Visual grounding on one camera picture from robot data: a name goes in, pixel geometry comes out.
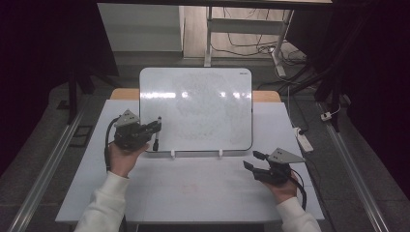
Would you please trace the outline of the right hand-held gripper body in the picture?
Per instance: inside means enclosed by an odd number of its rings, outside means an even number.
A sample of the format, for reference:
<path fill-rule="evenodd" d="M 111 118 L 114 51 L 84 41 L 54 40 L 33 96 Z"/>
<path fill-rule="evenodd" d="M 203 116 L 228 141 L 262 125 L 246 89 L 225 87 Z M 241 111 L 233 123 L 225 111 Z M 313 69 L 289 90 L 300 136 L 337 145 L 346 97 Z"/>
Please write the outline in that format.
<path fill-rule="evenodd" d="M 252 172 L 255 180 L 280 186 L 285 184 L 291 177 L 291 163 L 301 163 L 306 160 L 300 156 L 290 153 L 281 148 L 276 148 L 265 161 L 269 164 L 269 169 L 255 168 Z"/>

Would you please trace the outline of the wooden board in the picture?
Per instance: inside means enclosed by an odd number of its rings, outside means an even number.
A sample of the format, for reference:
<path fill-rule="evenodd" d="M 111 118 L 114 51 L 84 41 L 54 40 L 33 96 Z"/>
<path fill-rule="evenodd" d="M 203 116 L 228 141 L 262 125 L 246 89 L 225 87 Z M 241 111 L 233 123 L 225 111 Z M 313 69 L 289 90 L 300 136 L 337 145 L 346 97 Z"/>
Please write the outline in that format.
<path fill-rule="evenodd" d="M 117 88 L 111 94 L 112 100 L 132 100 L 139 99 L 140 91 L 137 88 Z M 252 98 L 255 102 L 281 102 L 280 96 L 276 91 L 260 91 L 252 92 Z"/>

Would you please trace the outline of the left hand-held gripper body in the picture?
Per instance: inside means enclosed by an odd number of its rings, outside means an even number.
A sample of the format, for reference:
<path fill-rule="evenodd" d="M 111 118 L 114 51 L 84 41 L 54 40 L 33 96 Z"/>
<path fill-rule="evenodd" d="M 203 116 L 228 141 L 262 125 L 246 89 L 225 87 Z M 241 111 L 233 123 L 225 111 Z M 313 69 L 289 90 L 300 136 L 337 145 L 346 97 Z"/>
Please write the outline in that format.
<path fill-rule="evenodd" d="M 127 109 L 114 124 L 114 143 L 122 150 L 136 151 L 152 137 L 152 132 L 140 125 L 139 117 Z"/>

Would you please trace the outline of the black rectangular floor frame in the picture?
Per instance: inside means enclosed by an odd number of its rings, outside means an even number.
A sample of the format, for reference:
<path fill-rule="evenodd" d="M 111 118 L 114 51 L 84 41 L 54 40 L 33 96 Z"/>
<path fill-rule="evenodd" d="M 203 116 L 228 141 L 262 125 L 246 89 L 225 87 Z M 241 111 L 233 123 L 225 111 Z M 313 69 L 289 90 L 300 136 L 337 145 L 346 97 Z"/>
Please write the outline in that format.
<path fill-rule="evenodd" d="M 70 147 L 84 148 L 87 146 L 93 132 L 92 126 L 78 126 L 73 134 Z"/>

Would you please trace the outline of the black metal stand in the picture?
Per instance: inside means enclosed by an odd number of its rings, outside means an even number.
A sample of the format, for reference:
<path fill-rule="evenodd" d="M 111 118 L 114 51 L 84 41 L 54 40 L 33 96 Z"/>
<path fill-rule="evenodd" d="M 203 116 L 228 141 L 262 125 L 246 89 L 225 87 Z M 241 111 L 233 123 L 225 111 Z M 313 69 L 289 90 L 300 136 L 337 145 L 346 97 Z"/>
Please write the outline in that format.
<path fill-rule="evenodd" d="M 77 115 L 77 88 L 87 95 L 94 93 L 96 87 L 91 79 L 92 76 L 97 77 L 102 82 L 115 87 L 121 88 L 121 84 L 114 79 L 111 75 L 104 74 L 102 71 L 99 71 L 97 68 L 92 67 L 91 65 L 82 65 L 73 68 L 69 72 L 69 100 L 61 101 L 58 105 L 58 109 L 68 109 L 69 110 L 69 119 L 67 124 L 70 125 L 74 118 Z"/>
<path fill-rule="evenodd" d="M 314 99 L 317 102 L 324 102 L 331 96 L 331 114 L 332 118 L 329 120 L 336 132 L 339 132 L 338 126 L 338 112 L 340 110 L 340 94 L 341 94 L 341 61 L 335 60 L 324 71 L 316 73 L 313 77 L 309 77 L 302 83 L 297 84 L 290 89 L 289 94 L 295 95 L 300 91 L 310 87 L 319 82 L 319 87 L 314 93 Z"/>

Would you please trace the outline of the white power strip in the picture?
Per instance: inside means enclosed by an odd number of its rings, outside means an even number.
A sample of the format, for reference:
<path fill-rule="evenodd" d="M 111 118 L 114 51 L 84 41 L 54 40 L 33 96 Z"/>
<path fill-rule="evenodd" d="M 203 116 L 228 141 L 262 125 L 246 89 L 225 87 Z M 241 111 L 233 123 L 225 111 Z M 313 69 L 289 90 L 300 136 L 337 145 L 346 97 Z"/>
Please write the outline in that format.
<path fill-rule="evenodd" d="M 311 146 L 310 142 L 308 141 L 307 137 L 305 134 L 302 132 L 300 128 L 294 128 L 293 129 L 295 137 L 299 143 L 299 145 L 302 147 L 303 151 L 306 153 L 312 152 L 313 147 Z"/>

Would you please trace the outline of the white whiteboard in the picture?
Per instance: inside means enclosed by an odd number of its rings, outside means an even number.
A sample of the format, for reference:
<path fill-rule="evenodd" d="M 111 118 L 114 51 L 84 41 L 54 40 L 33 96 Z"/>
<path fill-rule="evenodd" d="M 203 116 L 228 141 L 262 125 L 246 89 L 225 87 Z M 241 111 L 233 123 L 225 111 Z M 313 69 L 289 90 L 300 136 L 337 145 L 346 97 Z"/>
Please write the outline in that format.
<path fill-rule="evenodd" d="M 161 119 L 161 152 L 245 151 L 252 145 L 251 81 L 244 68 L 145 68 L 140 120 Z"/>

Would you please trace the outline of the person's right hand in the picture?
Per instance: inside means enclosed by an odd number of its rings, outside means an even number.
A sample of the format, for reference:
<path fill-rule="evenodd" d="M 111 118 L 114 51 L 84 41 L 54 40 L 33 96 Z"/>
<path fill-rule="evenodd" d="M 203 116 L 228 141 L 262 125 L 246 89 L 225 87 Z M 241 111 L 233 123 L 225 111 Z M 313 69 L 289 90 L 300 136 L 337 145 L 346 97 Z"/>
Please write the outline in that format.
<path fill-rule="evenodd" d="M 279 187 L 268 183 L 264 183 L 264 186 L 273 194 L 277 204 L 297 196 L 297 187 L 290 180 Z"/>

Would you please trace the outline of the white desk frame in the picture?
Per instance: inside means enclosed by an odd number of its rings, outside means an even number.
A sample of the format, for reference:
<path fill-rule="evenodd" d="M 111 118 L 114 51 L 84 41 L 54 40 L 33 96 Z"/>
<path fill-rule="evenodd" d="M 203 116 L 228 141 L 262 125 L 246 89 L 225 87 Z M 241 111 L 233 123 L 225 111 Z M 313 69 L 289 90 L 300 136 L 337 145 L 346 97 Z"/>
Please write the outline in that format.
<path fill-rule="evenodd" d="M 275 47 L 270 50 L 270 54 L 275 64 L 278 77 L 286 77 L 284 67 L 279 60 L 279 53 L 284 43 L 292 15 L 293 10 L 284 10 L 282 21 L 213 18 L 213 8 L 208 7 L 206 14 L 207 29 L 204 66 L 211 66 L 211 40 L 213 33 L 274 35 L 278 36 L 278 40 Z"/>

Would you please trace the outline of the person's left hand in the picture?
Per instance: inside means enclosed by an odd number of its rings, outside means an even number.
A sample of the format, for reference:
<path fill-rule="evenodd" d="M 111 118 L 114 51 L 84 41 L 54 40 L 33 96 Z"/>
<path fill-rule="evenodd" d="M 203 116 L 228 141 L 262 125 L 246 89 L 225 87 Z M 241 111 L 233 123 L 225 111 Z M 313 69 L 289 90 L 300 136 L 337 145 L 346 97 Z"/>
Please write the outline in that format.
<path fill-rule="evenodd" d="M 120 149 L 115 143 L 108 146 L 109 151 L 109 171 L 113 174 L 128 178 L 129 173 L 133 170 L 138 157 L 149 148 L 149 144 L 144 144 L 140 149 L 129 152 Z"/>

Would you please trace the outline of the aluminium rail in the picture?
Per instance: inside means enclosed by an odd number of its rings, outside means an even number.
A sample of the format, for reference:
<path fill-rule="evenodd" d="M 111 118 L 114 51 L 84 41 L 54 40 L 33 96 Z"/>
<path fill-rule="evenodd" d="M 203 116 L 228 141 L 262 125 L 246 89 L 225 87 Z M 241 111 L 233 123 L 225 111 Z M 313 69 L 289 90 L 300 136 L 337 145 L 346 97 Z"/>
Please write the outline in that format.
<path fill-rule="evenodd" d="M 385 220 L 376 203 L 376 200 L 373 197 L 373 194 L 367 187 L 362 173 L 353 161 L 351 153 L 348 150 L 342 136 L 335 130 L 334 126 L 329 121 L 323 121 L 323 124 L 326 126 L 334 146 L 336 147 L 337 153 L 340 156 L 341 162 L 343 163 L 352 185 L 354 186 L 354 189 L 363 204 L 373 230 L 375 232 L 391 232 L 387 221 Z"/>
<path fill-rule="evenodd" d="M 82 106 L 77 114 L 73 117 L 72 122 L 65 126 L 63 134 L 60 136 L 57 144 L 48 156 L 39 176 L 29 190 L 25 200 L 19 208 L 11 226 L 7 232 L 25 232 L 33 215 L 35 214 L 44 193 L 63 157 L 65 154 L 73 134 L 77 129 L 84 115 L 85 107 Z"/>

